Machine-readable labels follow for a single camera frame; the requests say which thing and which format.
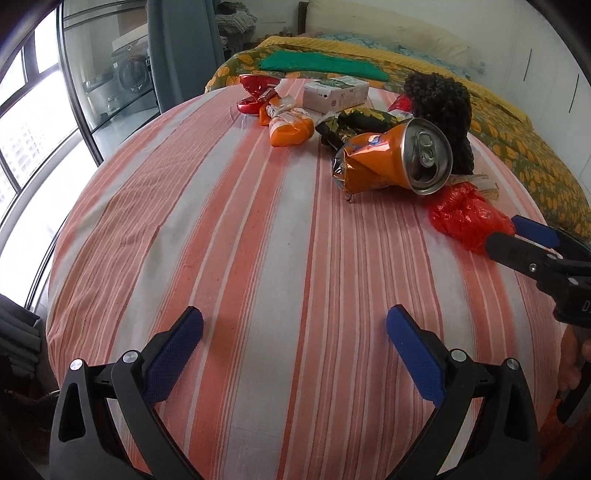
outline green towel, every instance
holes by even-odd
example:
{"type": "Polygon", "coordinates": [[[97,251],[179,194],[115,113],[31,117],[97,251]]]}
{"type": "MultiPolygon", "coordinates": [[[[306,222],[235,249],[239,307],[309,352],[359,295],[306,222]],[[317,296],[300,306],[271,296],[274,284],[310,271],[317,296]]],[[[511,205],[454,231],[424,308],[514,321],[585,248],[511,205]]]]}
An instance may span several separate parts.
{"type": "Polygon", "coordinates": [[[275,72],[340,73],[381,82],[389,79],[387,73],[368,61],[342,59],[323,53],[302,51],[276,51],[261,62],[260,69],[275,72]]]}

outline white pillow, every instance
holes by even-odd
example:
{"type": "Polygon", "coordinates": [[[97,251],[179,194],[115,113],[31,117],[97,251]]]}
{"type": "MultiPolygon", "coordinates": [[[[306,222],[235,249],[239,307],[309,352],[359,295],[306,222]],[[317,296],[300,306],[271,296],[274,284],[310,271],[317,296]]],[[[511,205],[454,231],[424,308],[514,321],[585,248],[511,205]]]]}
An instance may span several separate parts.
{"type": "Polygon", "coordinates": [[[306,31],[368,35],[388,47],[401,44],[454,65],[470,66],[465,40],[444,28],[382,8],[343,0],[310,0],[306,31]]]}

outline red plastic bag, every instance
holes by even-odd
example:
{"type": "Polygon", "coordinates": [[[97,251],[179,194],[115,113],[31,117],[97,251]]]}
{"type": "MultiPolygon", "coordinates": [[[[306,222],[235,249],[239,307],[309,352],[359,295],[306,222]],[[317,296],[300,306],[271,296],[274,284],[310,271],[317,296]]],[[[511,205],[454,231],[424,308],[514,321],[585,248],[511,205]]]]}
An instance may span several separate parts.
{"type": "Polygon", "coordinates": [[[406,95],[399,95],[394,103],[390,105],[390,108],[388,108],[388,112],[392,110],[402,110],[403,112],[410,113],[413,111],[413,103],[406,95]]]}
{"type": "Polygon", "coordinates": [[[436,230],[474,253],[485,253],[485,241],[492,232],[515,235],[511,219],[487,203],[468,181],[443,187],[428,198],[427,207],[436,230]]]}

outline glass door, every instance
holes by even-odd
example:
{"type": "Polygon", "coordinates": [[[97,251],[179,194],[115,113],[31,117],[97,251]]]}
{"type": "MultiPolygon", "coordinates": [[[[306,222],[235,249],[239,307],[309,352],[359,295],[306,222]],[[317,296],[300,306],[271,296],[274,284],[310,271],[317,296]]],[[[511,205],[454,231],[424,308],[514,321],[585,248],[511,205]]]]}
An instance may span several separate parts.
{"type": "Polygon", "coordinates": [[[145,0],[65,0],[60,10],[62,68],[98,164],[160,113],[145,6],[145,0]]]}

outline bed headboard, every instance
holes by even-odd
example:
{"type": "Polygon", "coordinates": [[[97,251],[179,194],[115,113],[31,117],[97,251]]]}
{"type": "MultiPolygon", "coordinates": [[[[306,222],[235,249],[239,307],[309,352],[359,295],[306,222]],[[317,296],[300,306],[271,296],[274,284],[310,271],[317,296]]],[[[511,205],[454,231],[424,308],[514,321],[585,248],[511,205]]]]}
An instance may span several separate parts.
{"type": "Polygon", "coordinates": [[[297,7],[297,34],[306,33],[306,15],[308,13],[308,2],[300,2],[297,7]]]}

